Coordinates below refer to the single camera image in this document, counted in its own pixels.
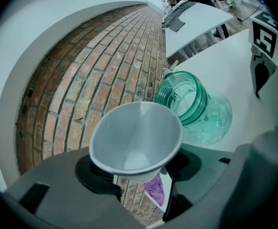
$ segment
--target glass jar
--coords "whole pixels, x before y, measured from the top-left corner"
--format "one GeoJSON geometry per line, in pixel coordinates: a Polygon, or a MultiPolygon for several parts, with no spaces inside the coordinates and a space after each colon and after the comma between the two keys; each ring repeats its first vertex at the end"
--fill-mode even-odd
{"type": "Polygon", "coordinates": [[[228,99],[215,91],[206,92],[199,79],[189,72],[168,75],[159,86],[154,102],[178,115],[184,142],[191,145],[207,146],[219,141],[232,122],[228,99]]]}

